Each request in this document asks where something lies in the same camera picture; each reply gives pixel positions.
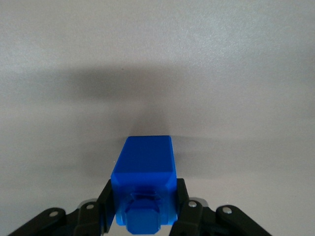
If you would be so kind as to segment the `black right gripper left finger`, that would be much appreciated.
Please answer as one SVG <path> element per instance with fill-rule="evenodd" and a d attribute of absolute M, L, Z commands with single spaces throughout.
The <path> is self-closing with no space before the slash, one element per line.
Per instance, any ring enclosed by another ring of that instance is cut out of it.
<path fill-rule="evenodd" d="M 114 197 L 109 180 L 99 197 L 67 214 L 62 208 L 46 209 L 10 233 L 11 236 L 102 236 L 115 216 Z"/>

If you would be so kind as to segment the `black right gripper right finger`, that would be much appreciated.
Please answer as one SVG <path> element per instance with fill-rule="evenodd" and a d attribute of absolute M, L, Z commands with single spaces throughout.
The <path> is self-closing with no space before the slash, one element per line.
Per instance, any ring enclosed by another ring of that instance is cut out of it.
<path fill-rule="evenodd" d="M 213 211 L 190 199 L 182 178 L 177 179 L 177 213 L 171 236 L 271 236 L 236 206 L 224 205 Z"/>

